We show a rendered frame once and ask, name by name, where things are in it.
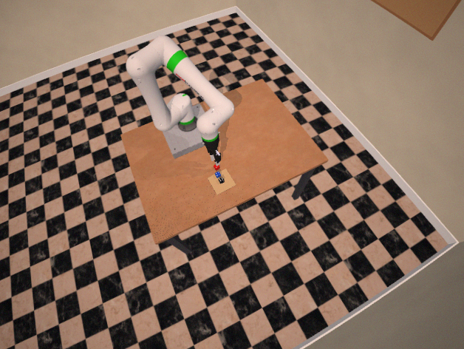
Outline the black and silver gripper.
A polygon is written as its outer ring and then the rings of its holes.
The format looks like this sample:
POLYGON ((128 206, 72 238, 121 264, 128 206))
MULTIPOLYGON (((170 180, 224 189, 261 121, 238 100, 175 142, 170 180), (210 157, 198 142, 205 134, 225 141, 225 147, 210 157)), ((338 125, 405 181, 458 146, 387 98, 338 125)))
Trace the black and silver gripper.
POLYGON ((216 163, 216 166, 218 166, 220 164, 220 161, 221 161, 221 153, 218 152, 218 147, 219 144, 217 144, 216 146, 214 147, 207 147, 207 150, 208 150, 208 153, 210 153, 210 156, 211 156, 211 161, 215 161, 216 163))

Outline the tan square mat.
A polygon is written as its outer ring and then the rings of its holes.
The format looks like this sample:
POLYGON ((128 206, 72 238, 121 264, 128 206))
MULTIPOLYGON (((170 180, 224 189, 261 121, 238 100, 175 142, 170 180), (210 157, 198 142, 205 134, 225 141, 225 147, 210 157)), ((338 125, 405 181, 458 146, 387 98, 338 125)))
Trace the tan square mat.
POLYGON ((216 175, 212 175, 210 177, 208 177, 208 180, 210 182, 210 184, 212 185, 214 191, 216 192, 216 194, 221 194, 223 193, 224 191, 234 187, 236 184, 235 182, 233 181, 232 177, 230 176, 230 174, 228 173, 227 169, 224 169, 222 171, 219 172, 221 174, 221 177, 223 177, 224 179, 224 183, 220 184, 219 182, 219 178, 216 177, 216 175))

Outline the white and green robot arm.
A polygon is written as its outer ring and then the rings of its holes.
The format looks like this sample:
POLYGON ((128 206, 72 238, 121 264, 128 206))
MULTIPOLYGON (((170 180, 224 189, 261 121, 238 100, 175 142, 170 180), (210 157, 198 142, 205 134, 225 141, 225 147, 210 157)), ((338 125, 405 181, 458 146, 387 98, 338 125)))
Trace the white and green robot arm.
POLYGON ((208 81, 171 38, 158 36, 130 55, 126 70, 144 97, 158 130, 166 132, 176 124, 184 132, 197 128, 202 144, 214 147, 219 143, 218 128, 233 115, 233 102, 208 81), (198 120, 191 99, 186 94, 175 95, 166 105, 155 77, 155 71, 162 65, 192 88, 210 107, 198 120))

